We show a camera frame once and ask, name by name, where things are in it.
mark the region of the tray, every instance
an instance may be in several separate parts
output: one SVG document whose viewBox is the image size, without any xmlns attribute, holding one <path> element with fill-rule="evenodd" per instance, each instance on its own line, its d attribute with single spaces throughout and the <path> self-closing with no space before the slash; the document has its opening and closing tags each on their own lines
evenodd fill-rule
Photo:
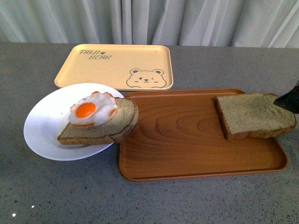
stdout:
<svg viewBox="0 0 299 224">
<path fill-rule="evenodd" d="M 99 83 L 120 91 L 168 90 L 173 85 L 170 51 L 159 45 L 80 44 L 54 83 L 59 88 Z"/>
<path fill-rule="evenodd" d="M 139 118 L 120 144 L 121 173 L 136 182 L 275 172 L 288 165 L 276 138 L 227 141 L 217 95 L 236 89 L 132 92 Z"/>
</svg>

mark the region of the bread slice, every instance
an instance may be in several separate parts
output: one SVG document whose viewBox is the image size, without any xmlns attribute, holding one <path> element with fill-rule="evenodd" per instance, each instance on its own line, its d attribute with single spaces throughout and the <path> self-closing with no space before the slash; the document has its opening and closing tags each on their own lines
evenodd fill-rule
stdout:
<svg viewBox="0 0 299 224">
<path fill-rule="evenodd" d="M 108 122 L 89 128 L 74 127 L 68 123 L 57 140 L 63 145 L 103 145 L 119 143 L 134 130 L 138 120 L 136 103 L 127 98 L 115 98 L 117 112 Z"/>
<path fill-rule="evenodd" d="M 262 93 L 216 97 L 225 138 L 270 138 L 293 130 L 296 117 L 273 104 L 277 97 Z"/>
</svg>

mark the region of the table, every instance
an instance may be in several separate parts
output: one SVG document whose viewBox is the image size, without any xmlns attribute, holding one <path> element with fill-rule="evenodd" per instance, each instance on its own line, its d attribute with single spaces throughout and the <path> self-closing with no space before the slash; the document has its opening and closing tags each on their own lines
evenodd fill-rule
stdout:
<svg viewBox="0 0 299 224">
<path fill-rule="evenodd" d="M 299 223 L 298 126 L 278 137 L 289 166 L 266 174 L 132 182 L 119 170 L 117 144 L 77 161 L 35 154 L 25 119 L 57 90 L 54 78 L 74 46 L 0 43 L 0 223 Z M 172 90 L 282 95 L 299 80 L 299 49 L 168 48 Z"/>
</svg>

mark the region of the fake egg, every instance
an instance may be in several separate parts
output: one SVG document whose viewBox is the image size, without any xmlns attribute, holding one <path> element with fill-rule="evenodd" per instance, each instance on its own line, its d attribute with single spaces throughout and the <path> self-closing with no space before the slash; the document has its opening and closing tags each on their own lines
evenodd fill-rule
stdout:
<svg viewBox="0 0 299 224">
<path fill-rule="evenodd" d="M 115 98 L 96 91 L 71 107 L 69 121 L 77 127 L 94 127 L 109 121 L 116 112 Z"/>
</svg>

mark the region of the plate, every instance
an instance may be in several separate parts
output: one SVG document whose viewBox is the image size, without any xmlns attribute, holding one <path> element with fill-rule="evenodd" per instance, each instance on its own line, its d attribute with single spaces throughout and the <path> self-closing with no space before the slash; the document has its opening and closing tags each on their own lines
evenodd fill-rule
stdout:
<svg viewBox="0 0 299 224">
<path fill-rule="evenodd" d="M 31 110 L 24 124 L 24 138 L 36 154 L 51 160 L 72 161 L 95 155 L 109 146 L 64 146 L 57 137 L 67 125 L 70 107 L 94 91 L 109 92 L 123 98 L 117 90 L 102 84 L 74 84 L 56 90 L 39 101 Z"/>
<path fill-rule="evenodd" d="M 276 138 L 227 141 L 214 99 L 237 89 L 132 92 L 139 117 L 120 144 L 120 170 L 142 182 L 276 172 L 288 157 Z"/>
<path fill-rule="evenodd" d="M 170 51 L 160 45 L 80 44 L 54 83 L 59 88 L 99 83 L 119 91 L 168 90 L 173 85 Z"/>
</svg>

